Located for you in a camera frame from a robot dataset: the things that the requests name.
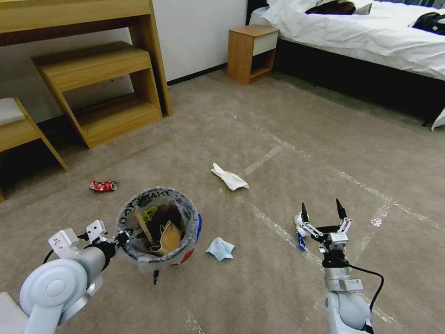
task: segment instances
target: plastic bag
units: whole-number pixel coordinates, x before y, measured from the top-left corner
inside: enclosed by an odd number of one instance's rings
[[[147,241],[141,233],[142,228],[131,214],[135,207],[146,210],[152,206],[176,205],[180,214],[183,237],[179,247],[162,257],[150,253]],[[179,264],[190,257],[201,232],[202,219],[193,202],[180,191],[169,187],[156,187],[134,196],[121,209],[117,217],[117,231],[133,230],[130,242],[122,249],[130,262],[136,264],[141,272],[159,270],[169,265]]]

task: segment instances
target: drawer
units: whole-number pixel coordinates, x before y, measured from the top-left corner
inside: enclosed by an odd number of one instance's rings
[[[272,32],[267,35],[255,37],[253,56],[275,49],[277,46],[277,39],[278,32]]]

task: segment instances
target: trash can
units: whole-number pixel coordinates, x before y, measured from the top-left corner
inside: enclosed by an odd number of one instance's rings
[[[175,220],[174,224],[181,235],[177,248],[166,254],[157,252],[158,246],[153,249],[153,244],[135,218],[135,210],[139,210],[145,220],[153,215],[164,221]],[[117,231],[132,232],[130,242],[122,248],[130,262],[137,265],[141,272],[156,273],[166,266],[184,262],[195,249],[201,227],[202,218],[193,202],[180,191],[162,186],[145,190],[130,199],[117,217]]]

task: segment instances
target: blue object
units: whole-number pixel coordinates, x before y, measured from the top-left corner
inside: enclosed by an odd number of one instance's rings
[[[306,241],[305,239],[301,236],[300,232],[297,231],[297,240],[298,240],[298,247],[302,250],[302,251],[307,251],[306,248]]]
[[[201,234],[201,228],[203,226],[203,218],[201,217],[201,214],[198,212],[198,219],[199,219],[199,225],[198,225],[198,234],[196,235],[196,242],[198,243],[199,235]]]

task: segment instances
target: black bed frame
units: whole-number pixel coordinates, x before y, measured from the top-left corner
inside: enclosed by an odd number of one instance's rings
[[[252,11],[268,6],[248,0]],[[432,123],[444,108],[445,81],[278,39],[273,69]]]

